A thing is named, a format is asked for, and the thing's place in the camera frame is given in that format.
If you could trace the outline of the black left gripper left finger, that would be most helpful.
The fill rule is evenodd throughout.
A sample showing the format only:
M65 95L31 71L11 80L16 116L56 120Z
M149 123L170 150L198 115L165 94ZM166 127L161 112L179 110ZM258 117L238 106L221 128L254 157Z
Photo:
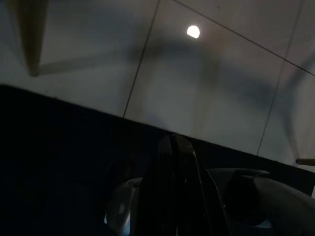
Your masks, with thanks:
M158 143L141 181L137 207L137 236L175 236L177 179L171 136Z

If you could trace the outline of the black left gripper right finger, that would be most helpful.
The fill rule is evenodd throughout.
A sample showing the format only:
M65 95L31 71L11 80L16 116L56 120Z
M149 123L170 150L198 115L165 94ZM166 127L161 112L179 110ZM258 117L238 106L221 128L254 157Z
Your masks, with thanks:
M173 148L178 174L179 236L230 236L218 188L192 144L176 134Z

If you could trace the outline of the black floor mat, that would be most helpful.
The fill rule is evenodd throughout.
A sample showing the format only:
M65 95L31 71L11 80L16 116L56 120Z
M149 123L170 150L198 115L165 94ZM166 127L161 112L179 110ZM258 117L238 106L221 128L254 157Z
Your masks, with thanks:
M0 236L117 236L104 223L113 192L144 177L167 135L176 172L175 133L0 85ZM265 171L311 196L313 173L183 137L206 170ZM230 230L278 236L270 226Z

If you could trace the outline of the wooden chair leg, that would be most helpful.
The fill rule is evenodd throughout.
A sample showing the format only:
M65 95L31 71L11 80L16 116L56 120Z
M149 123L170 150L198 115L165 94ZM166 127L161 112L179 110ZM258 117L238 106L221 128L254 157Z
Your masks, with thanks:
M19 33L27 70L39 74L48 0L5 0Z
M315 159L298 158L296 163L298 165L315 166Z

